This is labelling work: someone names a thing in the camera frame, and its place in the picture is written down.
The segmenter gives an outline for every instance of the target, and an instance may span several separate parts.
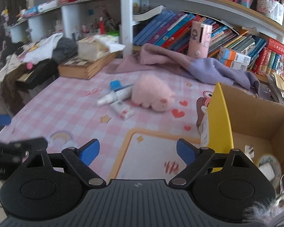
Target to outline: white cloth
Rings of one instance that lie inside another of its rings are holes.
[[[53,50],[57,47],[58,41],[63,36],[63,33],[56,33],[51,35],[47,39],[41,40],[35,50],[28,52],[24,59],[24,63],[32,63],[32,64],[38,64],[38,62],[46,59],[51,59],[53,55]]]
[[[6,57],[6,65],[0,70],[0,83],[6,75],[15,70],[21,64],[22,62],[18,59],[16,54]]]

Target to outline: cartoon character print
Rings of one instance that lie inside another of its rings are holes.
[[[211,101],[212,95],[213,93],[211,91],[204,91],[203,97],[200,97],[197,100],[197,114],[198,114],[197,128],[199,128],[199,126],[201,125],[202,119],[207,110],[207,106],[209,102]]]

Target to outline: pink plush toy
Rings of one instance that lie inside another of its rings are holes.
[[[173,106],[175,93],[156,76],[142,75],[132,87],[131,100],[137,106],[142,105],[157,112],[165,112]]]

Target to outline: white shelf post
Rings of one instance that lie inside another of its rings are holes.
[[[121,0],[121,21],[123,57],[126,57],[133,52],[133,0]]]

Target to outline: purple blanket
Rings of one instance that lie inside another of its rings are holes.
[[[234,70],[213,58],[194,59],[184,54],[167,50],[152,44],[145,44],[141,51],[125,59],[115,59],[107,68],[107,73],[135,72],[162,67],[172,73],[203,83],[218,82],[241,85],[245,89],[260,89],[258,79],[251,72]]]

